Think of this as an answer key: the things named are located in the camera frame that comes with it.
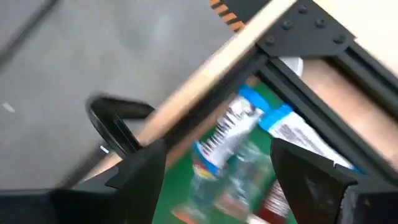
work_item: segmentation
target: green surface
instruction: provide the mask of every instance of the green surface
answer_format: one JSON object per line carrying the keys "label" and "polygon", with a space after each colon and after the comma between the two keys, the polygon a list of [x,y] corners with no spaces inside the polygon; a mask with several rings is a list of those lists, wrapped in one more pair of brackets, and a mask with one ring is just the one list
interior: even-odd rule
{"label": "green surface", "polygon": [[[264,84],[258,84],[254,89],[260,93],[265,99],[268,100],[271,108],[278,108],[283,102]],[[214,129],[209,130],[203,137],[207,138],[213,133]],[[255,128],[249,135],[249,140],[257,145],[261,151],[265,154],[269,154],[272,137],[259,127]],[[166,175],[163,183],[162,191],[160,193],[159,202],[157,204],[157,210],[155,212],[154,223],[184,223],[177,219],[173,214],[172,210],[179,205],[186,202],[188,198],[188,192],[190,190],[190,181],[193,177],[192,171],[192,155],[187,153],[181,158],[172,168],[170,168]],[[270,187],[269,182],[265,184],[264,189]],[[254,204],[259,205],[262,198],[258,198]],[[292,221],[288,223],[294,223],[294,217],[289,216]],[[242,223],[224,213],[221,213],[214,208],[210,215],[210,223]]]}

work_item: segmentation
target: black metal bracket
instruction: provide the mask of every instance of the black metal bracket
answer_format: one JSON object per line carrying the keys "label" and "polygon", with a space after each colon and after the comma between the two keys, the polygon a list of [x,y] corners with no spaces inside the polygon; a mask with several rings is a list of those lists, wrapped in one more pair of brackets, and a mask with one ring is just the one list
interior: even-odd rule
{"label": "black metal bracket", "polygon": [[322,57],[344,51],[354,35],[312,0],[285,12],[257,44],[271,57]]}
{"label": "black metal bracket", "polygon": [[0,190],[1,223],[152,223],[165,163],[156,140],[73,188]]}
{"label": "black metal bracket", "polygon": [[270,57],[320,57],[338,67],[395,120],[398,79],[312,0],[297,1],[257,42]]}

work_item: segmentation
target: black corner bracket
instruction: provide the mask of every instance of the black corner bracket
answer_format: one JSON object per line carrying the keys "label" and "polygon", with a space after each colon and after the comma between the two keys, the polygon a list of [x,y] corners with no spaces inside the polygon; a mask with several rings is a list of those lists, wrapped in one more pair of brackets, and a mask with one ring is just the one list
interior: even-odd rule
{"label": "black corner bracket", "polygon": [[325,59],[397,120],[397,77],[312,0],[298,0],[257,44],[270,57]]}
{"label": "black corner bracket", "polygon": [[258,41],[271,57],[322,57],[344,51],[354,35],[312,0],[300,0]]}

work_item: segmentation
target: paper label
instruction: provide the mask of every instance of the paper label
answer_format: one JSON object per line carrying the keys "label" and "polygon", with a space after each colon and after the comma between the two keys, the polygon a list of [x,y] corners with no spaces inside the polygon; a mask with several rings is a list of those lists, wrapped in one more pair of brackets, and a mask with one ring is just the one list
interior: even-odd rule
{"label": "paper label", "polygon": [[275,138],[281,138],[296,146],[333,160],[337,164],[354,169],[352,163],[348,162],[325,143],[318,133],[294,112],[276,122],[268,132]]}
{"label": "paper label", "polygon": [[214,134],[194,145],[211,173],[215,174],[224,166],[263,114],[242,96],[229,104],[225,115],[218,120]]}

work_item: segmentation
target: red bottle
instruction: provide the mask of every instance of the red bottle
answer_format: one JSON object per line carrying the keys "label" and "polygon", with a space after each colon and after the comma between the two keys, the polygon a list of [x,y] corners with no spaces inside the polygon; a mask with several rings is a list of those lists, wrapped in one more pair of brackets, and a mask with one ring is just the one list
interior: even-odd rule
{"label": "red bottle", "polygon": [[289,209],[279,182],[275,181],[256,215],[266,223],[285,224]]}

